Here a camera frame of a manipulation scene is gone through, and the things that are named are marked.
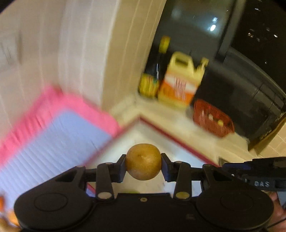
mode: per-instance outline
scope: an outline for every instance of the cooking oil bottle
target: cooking oil bottle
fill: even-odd
[[[202,58],[201,64],[195,69],[190,56],[174,52],[158,92],[158,100],[186,109],[200,86],[207,64],[208,59]]]

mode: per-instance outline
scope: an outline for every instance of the red woven basket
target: red woven basket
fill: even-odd
[[[213,120],[209,119],[209,114],[213,116]],[[218,120],[223,121],[223,126],[217,123]],[[230,117],[201,99],[197,99],[194,104],[194,122],[219,137],[234,133],[234,124]]]

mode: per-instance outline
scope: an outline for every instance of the orange label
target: orange label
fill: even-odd
[[[173,100],[189,104],[193,99],[198,86],[185,79],[177,78],[171,74],[165,75],[160,92]]]

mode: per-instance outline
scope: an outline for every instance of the wall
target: wall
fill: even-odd
[[[61,26],[59,79],[65,91],[101,105],[108,45],[119,0],[68,0]]]
[[[0,14],[0,36],[19,35],[19,61],[0,72],[0,138],[46,83],[58,83],[57,52],[66,0],[15,0]]]
[[[102,108],[137,90],[166,0],[121,0],[105,68]]]
[[[260,154],[265,158],[286,156],[286,124]]]

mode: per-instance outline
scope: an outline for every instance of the round fruit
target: round fruit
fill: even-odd
[[[126,170],[137,180],[146,181],[154,178],[160,172],[161,165],[161,153],[152,144],[136,144],[126,154]]]

